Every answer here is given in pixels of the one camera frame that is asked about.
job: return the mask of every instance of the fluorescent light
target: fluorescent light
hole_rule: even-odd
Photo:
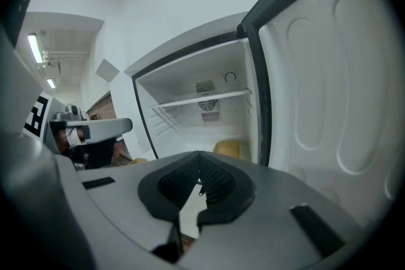
[[[56,88],[55,84],[53,83],[52,79],[47,79],[46,81],[48,81],[49,85],[51,86],[51,88]]]
[[[34,55],[36,62],[42,63],[42,57],[39,52],[38,43],[37,43],[37,36],[35,34],[29,34],[28,41],[30,42],[31,51],[32,51],[32,54]]]

